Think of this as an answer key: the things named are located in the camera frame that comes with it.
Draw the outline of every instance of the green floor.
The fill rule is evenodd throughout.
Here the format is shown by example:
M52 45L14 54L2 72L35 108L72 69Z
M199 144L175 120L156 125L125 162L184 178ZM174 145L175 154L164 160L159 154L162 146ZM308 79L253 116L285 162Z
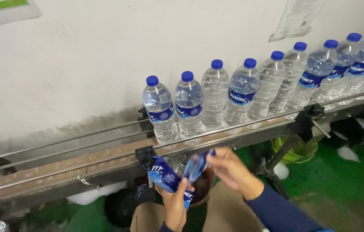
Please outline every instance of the green floor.
M249 149L236 151L248 165L251 164ZM291 201L335 231L364 232L364 147L358 148L356 153L361 163L343 160L334 148L320 144L315 157L308 163L288 165L290 175L283 184L292 197ZM61 231L118 231L105 219L103 203L104 197L101 197L86 206L70 204L62 207L65 214L72 217ZM49 210L60 214L61 206ZM190 209L184 231L201 231L205 216L206 204Z

